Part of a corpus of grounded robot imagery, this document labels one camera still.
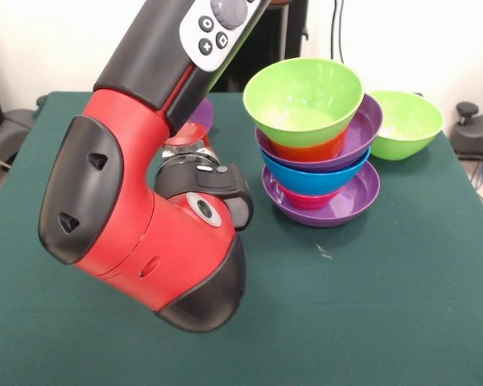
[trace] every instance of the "red robot arm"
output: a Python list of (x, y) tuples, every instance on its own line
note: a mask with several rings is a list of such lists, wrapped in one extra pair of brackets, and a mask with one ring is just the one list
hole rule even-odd
[(43, 197), (39, 239), (185, 331), (213, 331), (245, 291), (237, 231), (252, 216), (235, 165), (180, 154), (179, 135), (270, 0), (147, 0), (72, 120)]

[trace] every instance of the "gray dial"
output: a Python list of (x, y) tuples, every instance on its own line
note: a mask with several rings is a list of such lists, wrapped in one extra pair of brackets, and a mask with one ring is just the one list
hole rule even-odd
[(228, 30), (241, 26), (248, 15), (246, 0), (211, 0), (218, 22)]

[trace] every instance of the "purple bowl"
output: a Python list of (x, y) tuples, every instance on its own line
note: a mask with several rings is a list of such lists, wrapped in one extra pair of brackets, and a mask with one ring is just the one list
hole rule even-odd
[(205, 98), (201, 101), (199, 107), (196, 108), (188, 120), (202, 125), (205, 127), (206, 132), (208, 133), (213, 126), (214, 115), (213, 103), (211, 103), (209, 99)]
[(367, 161), (356, 177), (325, 207), (309, 211), (290, 204), (266, 166), (263, 167), (262, 180), (266, 193), (285, 216), (314, 228), (330, 228), (348, 223), (374, 203), (381, 186), (378, 172)]
[(381, 106), (374, 98), (365, 94), (349, 125), (344, 150), (338, 157), (321, 162), (296, 162), (280, 158), (274, 152), (268, 137), (258, 127), (256, 127), (256, 141), (268, 157), (284, 166), (301, 171), (336, 171), (353, 164), (367, 151), (376, 139), (382, 122)]

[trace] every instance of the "blue bowl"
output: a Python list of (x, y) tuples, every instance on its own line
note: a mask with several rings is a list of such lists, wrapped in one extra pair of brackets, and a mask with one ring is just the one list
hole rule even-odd
[(370, 148), (351, 166), (329, 173), (316, 173), (291, 169), (261, 152), (263, 161), (278, 183), (289, 191), (300, 195), (328, 195), (348, 183), (365, 165), (370, 156)]

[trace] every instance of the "green tablecloth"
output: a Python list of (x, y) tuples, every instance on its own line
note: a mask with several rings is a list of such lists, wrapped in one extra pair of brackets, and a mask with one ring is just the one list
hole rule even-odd
[(404, 162), (371, 158), (377, 202), (310, 229), (265, 196), (241, 95), (211, 95), (212, 143), (247, 173), (255, 214), (241, 309), (190, 335), (38, 241), (52, 162), (88, 98), (49, 97), (0, 193), (0, 384), (483, 385), (483, 207), (442, 134)]

